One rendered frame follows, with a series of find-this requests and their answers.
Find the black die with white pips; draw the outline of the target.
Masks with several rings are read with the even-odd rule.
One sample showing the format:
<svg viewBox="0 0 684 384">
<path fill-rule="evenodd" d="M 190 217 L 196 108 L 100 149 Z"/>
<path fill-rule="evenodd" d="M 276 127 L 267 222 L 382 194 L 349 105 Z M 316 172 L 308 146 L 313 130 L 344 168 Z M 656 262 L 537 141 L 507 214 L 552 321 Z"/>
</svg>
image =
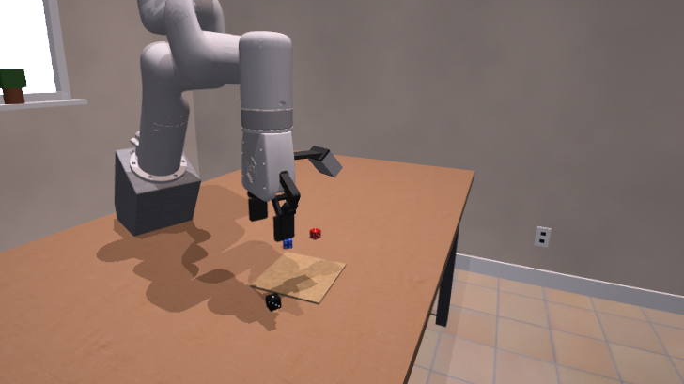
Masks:
<svg viewBox="0 0 684 384">
<path fill-rule="evenodd" d="M 270 311 L 281 308 L 281 298 L 277 295 L 277 293 L 266 296 L 266 306 Z"/>
</svg>

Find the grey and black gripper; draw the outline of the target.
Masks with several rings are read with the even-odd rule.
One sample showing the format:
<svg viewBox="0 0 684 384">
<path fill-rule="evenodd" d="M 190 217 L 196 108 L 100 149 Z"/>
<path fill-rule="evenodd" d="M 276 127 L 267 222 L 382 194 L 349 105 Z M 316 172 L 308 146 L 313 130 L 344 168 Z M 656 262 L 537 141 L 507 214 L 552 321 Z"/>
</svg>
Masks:
<svg viewBox="0 0 684 384">
<path fill-rule="evenodd" d="M 274 240 L 294 238 L 294 214 L 301 194 L 295 186 L 293 127 L 272 131 L 241 127 L 241 131 L 241 182 L 249 197 L 249 220 L 267 219 L 272 199 Z M 283 194 L 276 195 L 279 192 Z M 286 202 L 280 207 L 282 200 Z"/>
</svg>

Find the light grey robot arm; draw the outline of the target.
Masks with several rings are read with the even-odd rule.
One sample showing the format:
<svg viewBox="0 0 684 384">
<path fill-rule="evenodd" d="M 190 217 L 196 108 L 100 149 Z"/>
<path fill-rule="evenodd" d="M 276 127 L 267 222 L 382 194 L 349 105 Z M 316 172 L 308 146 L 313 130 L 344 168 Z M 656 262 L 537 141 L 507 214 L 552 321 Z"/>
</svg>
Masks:
<svg viewBox="0 0 684 384">
<path fill-rule="evenodd" d="M 263 31 L 227 34 L 218 0 L 137 4 L 147 31 L 168 40 L 149 44 L 140 56 L 143 93 L 140 131 L 135 134 L 139 142 L 130 140 L 135 146 L 130 167 L 137 177 L 164 184 L 184 176 L 187 162 L 182 151 L 190 113 L 184 91 L 239 84 L 244 129 L 293 127 L 288 36 Z"/>
</svg>

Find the tan mat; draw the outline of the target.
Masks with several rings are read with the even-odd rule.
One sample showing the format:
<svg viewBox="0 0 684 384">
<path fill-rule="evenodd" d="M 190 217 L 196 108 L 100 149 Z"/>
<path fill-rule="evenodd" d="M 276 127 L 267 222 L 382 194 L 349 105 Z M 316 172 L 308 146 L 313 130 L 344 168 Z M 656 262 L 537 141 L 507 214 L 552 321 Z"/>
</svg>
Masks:
<svg viewBox="0 0 684 384">
<path fill-rule="evenodd" d="M 319 305 L 346 265 L 285 252 L 250 287 Z"/>
</svg>

